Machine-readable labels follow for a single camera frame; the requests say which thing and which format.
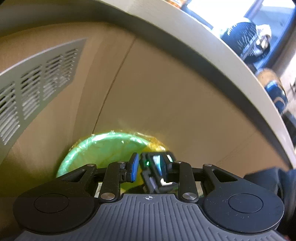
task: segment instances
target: metal vent grille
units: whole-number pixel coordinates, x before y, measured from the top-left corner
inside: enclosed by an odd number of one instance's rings
[[[71,49],[66,52],[64,57],[64,62],[61,68],[61,77],[60,77],[59,86],[62,86],[63,84],[65,84],[70,80],[77,51],[78,49]]]
[[[57,90],[59,70],[63,55],[58,55],[46,62],[44,73],[43,100],[46,100]]]
[[[38,113],[73,81],[84,43],[55,46],[0,73],[0,163]]]
[[[21,77],[22,81],[20,89],[24,119],[27,119],[39,106],[41,68],[42,66],[39,65]]]
[[[15,96],[14,83],[0,90],[0,137],[4,145],[20,127]]]

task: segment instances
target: crosshair symbol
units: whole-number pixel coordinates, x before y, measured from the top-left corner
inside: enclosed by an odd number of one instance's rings
[[[147,197],[144,197],[144,198],[147,199],[147,200],[151,200],[151,199],[154,198],[154,197],[147,196]]]

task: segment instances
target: metal screw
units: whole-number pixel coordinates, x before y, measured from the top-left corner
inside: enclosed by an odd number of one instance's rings
[[[115,198],[115,194],[110,192],[105,192],[101,195],[101,198],[105,200],[112,200],[113,198]]]
[[[192,192],[186,192],[182,195],[182,197],[184,199],[187,199],[187,200],[194,200],[197,198],[197,195],[195,193],[192,193]]]

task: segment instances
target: wooden panel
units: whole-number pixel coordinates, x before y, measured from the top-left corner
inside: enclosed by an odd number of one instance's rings
[[[256,131],[203,77],[139,39],[116,77],[95,132],[111,129],[153,135],[194,167],[216,163]]]
[[[85,37],[73,82],[39,113],[0,165],[1,235],[16,227],[11,212],[14,197],[54,178],[71,145],[93,131],[104,97],[134,37],[105,23],[70,23],[0,39],[0,70],[4,70],[44,49]],[[6,206],[3,212],[1,205]]]
[[[240,177],[270,167],[289,169],[258,131],[215,165]]]

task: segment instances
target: vent slot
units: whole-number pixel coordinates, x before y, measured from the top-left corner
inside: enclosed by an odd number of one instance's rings
[[[57,90],[62,58],[62,55],[58,55],[46,62],[43,85],[43,100],[46,100]]]
[[[14,82],[0,90],[0,137],[4,145],[20,127]]]
[[[39,65],[21,77],[20,90],[22,95],[22,111],[24,119],[27,119],[39,106],[41,68],[42,66]]]
[[[61,76],[59,86],[68,82],[73,72],[73,66],[76,61],[78,49],[71,49],[65,53],[64,61],[61,67]]]

